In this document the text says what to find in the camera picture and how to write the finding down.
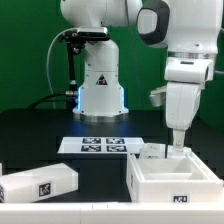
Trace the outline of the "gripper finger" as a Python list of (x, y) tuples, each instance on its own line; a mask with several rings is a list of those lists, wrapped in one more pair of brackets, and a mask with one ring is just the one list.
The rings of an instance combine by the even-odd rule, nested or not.
[(178, 151), (182, 151), (184, 147), (185, 131), (173, 130), (173, 148)]

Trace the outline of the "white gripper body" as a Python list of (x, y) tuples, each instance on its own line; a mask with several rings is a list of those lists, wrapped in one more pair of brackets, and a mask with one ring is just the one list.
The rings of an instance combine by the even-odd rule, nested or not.
[(166, 124), (169, 128), (186, 131), (200, 104), (198, 84), (169, 82), (166, 91)]

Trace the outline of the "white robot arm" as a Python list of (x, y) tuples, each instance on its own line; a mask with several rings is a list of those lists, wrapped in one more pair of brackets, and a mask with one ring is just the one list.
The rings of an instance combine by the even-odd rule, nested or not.
[(152, 91), (150, 98), (156, 106), (166, 105), (173, 147), (181, 150), (201, 90), (213, 78), (224, 0), (61, 0), (60, 8), (73, 25), (72, 47), (86, 52), (74, 116), (96, 121), (128, 113), (118, 82), (119, 48), (107, 28), (136, 24), (146, 45), (168, 51), (167, 85)]

